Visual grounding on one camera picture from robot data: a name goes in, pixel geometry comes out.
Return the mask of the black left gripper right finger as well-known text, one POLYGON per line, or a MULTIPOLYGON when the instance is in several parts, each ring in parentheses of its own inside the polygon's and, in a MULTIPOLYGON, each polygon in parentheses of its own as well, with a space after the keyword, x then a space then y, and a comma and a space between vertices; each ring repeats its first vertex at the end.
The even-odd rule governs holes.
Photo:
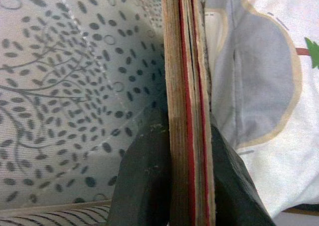
POLYGON ((210 115, 217 226, 274 226, 247 168, 210 115))

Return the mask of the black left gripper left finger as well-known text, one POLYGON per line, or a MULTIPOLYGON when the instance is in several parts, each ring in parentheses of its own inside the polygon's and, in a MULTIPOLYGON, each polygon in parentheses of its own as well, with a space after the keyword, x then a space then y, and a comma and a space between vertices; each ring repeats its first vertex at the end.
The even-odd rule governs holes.
POLYGON ((108 215, 110 226, 165 226, 171 202, 167 113, 154 109, 120 164, 108 215))

